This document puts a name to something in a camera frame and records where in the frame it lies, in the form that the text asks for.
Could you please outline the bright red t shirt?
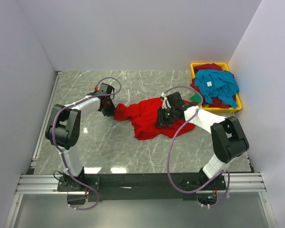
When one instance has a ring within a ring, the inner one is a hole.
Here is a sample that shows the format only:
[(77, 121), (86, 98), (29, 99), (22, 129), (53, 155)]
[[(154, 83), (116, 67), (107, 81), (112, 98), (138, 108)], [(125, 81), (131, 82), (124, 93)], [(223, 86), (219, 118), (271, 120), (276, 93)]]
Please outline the bright red t shirt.
[(155, 128), (158, 108), (161, 106), (162, 101), (159, 98), (143, 100), (129, 106), (118, 104), (114, 119), (117, 121), (130, 121), (134, 128), (134, 137), (141, 141), (153, 139), (160, 134), (173, 138), (184, 121), (175, 120), (172, 126)]

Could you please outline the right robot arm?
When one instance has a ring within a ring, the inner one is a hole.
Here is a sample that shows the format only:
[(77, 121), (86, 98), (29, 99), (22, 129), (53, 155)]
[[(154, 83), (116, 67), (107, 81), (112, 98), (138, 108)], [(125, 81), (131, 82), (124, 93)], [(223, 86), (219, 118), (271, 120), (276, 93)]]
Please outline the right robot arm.
[(176, 137), (188, 124), (205, 130), (211, 135), (214, 155), (201, 169), (199, 185), (206, 190), (215, 185), (215, 177), (229, 167), (229, 163), (249, 149), (249, 143), (239, 120), (223, 117), (200, 108), (195, 102), (186, 103), (179, 92), (162, 93), (162, 106), (158, 108), (156, 128), (168, 127), (176, 120), (183, 121), (172, 138), (167, 156), (167, 172), (170, 172), (170, 156)]

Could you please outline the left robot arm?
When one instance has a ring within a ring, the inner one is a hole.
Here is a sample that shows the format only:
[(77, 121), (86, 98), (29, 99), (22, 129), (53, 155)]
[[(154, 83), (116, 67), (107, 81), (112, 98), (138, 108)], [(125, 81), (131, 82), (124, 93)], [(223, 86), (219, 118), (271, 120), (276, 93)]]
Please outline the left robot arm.
[(69, 186), (82, 190), (86, 184), (76, 143), (80, 136), (82, 117), (93, 112), (101, 112), (105, 117), (112, 117), (116, 107), (113, 104), (115, 89), (109, 84), (102, 83), (95, 91), (83, 99), (68, 105), (53, 106), (46, 127), (45, 137), (57, 149), (64, 164), (63, 173), (69, 178)]

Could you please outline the green shirt in bin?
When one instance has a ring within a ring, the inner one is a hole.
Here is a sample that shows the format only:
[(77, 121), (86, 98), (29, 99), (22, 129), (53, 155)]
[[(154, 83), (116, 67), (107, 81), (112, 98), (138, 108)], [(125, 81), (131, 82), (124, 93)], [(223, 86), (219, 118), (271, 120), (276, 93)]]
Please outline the green shirt in bin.
[(195, 103), (201, 103), (201, 97), (198, 94), (195, 94), (190, 97), (190, 101)]

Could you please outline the dark red shirt in bin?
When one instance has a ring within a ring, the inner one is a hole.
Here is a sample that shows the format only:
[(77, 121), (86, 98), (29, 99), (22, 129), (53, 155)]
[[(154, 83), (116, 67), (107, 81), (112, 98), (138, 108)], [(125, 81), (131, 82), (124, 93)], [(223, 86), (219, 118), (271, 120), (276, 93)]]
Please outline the dark red shirt in bin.
[(223, 67), (211, 63), (193, 67), (190, 87), (203, 97), (203, 107), (237, 109), (238, 84), (234, 75)]

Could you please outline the blue t shirt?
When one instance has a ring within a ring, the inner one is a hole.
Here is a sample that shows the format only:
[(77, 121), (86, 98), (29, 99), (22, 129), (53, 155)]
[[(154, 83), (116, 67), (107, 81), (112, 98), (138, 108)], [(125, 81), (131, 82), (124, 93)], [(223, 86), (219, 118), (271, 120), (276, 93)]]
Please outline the blue t shirt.
[(211, 105), (213, 98), (217, 98), (232, 108), (238, 107), (233, 97), (239, 92), (239, 87), (231, 72), (215, 69), (199, 70), (195, 74), (194, 85), (199, 88), (206, 103)]

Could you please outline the black base beam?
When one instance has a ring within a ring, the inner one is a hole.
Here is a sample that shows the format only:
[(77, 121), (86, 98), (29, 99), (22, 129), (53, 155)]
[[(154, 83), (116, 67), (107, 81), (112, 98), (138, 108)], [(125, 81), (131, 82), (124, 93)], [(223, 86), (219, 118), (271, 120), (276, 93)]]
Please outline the black base beam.
[(147, 174), (82, 174), (83, 185), (67, 175), (59, 178), (57, 191), (67, 193), (71, 205), (104, 200), (196, 200), (200, 188), (209, 194), (227, 189), (224, 175), (203, 187), (207, 178), (197, 172)]

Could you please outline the yellow plastic bin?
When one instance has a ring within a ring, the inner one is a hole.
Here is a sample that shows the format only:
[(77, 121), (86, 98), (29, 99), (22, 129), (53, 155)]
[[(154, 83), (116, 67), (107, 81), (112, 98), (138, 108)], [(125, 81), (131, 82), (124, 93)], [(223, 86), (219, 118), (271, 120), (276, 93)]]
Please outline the yellow plastic bin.
[[(191, 74), (192, 78), (194, 79), (196, 76), (196, 73), (201, 69), (215, 69), (215, 70), (222, 70), (222, 71), (229, 71), (229, 67), (227, 63), (217, 62), (217, 63), (191, 63)], [(242, 110), (242, 103), (240, 101), (239, 95), (235, 94), (233, 96), (237, 107), (233, 108), (230, 105), (224, 104), (222, 101), (220, 101), (218, 98), (214, 98), (214, 101), (212, 104), (207, 103), (206, 101), (203, 102), (202, 108), (206, 111), (213, 112), (213, 113), (235, 113), (237, 111)]]

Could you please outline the aluminium side rail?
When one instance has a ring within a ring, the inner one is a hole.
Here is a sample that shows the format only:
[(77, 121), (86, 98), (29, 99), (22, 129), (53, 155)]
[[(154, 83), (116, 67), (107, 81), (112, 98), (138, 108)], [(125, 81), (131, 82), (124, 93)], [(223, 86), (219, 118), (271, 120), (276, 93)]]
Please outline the aluminium side rail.
[(28, 170), (26, 172), (26, 174), (28, 174), (28, 175), (33, 175), (34, 171), (35, 171), (35, 168), (36, 168), (36, 164), (37, 164), (39, 153), (40, 153), (40, 148), (41, 148), (41, 145), (42, 145), (42, 142), (43, 142), (43, 138), (44, 138), (44, 134), (45, 134), (45, 130), (46, 130), (47, 121), (48, 121), (48, 118), (49, 118), (49, 115), (50, 115), (49, 114), (50, 108), (51, 108), (52, 103), (53, 103), (54, 95), (55, 95), (55, 92), (56, 92), (56, 89), (57, 89), (57, 85), (58, 85), (61, 73), (62, 73), (62, 71), (57, 71), (56, 72), (57, 75), (56, 75), (56, 79), (55, 79), (55, 82), (54, 82), (54, 85), (53, 85), (53, 88), (52, 88), (52, 92), (50, 94), (50, 98), (49, 98), (49, 102), (48, 102), (48, 105), (47, 105), (45, 117), (44, 117), (44, 120), (43, 120), (43, 123), (42, 123), (42, 126), (41, 126), (41, 130), (40, 130), (39, 135), (38, 135), (38, 140), (37, 140), (37, 143), (36, 143), (36, 146), (35, 146), (33, 157), (31, 159), (29, 168), (28, 168)]

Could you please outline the aluminium front rail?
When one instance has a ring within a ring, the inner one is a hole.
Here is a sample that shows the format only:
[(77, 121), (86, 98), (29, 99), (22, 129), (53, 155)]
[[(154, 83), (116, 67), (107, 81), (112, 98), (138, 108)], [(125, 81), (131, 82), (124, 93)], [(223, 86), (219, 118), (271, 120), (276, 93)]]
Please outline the aluminium front rail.
[[(68, 194), (57, 191), (58, 180), (51, 175), (21, 175), (16, 194)], [(266, 192), (260, 173), (231, 173), (229, 192)]]

